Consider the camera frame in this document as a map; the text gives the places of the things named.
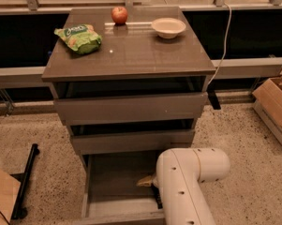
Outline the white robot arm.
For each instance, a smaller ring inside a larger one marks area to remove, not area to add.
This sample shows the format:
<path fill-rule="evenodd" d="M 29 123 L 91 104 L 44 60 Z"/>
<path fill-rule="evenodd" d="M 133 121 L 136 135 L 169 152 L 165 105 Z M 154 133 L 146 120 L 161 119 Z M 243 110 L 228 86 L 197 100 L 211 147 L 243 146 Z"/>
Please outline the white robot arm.
<path fill-rule="evenodd" d="M 156 172 L 137 186 L 159 190 L 167 225 L 215 225 L 200 183 L 219 181 L 229 172 L 230 159 L 221 149 L 173 148 L 159 155 Z"/>

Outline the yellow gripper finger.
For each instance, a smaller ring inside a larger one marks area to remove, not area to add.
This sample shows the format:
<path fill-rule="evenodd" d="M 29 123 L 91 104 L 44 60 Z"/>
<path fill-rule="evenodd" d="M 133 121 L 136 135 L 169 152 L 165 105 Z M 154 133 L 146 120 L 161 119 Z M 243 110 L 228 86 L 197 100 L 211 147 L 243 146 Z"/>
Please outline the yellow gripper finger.
<path fill-rule="evenodd" d="M 137 186 L 138 187 L 150 187 L 150 186 L 157 187 L 156 175 L 152 174 L 152 175 L 147 175 L 143 177 L 142 179 L 140 179 L 137 182 Z"/>

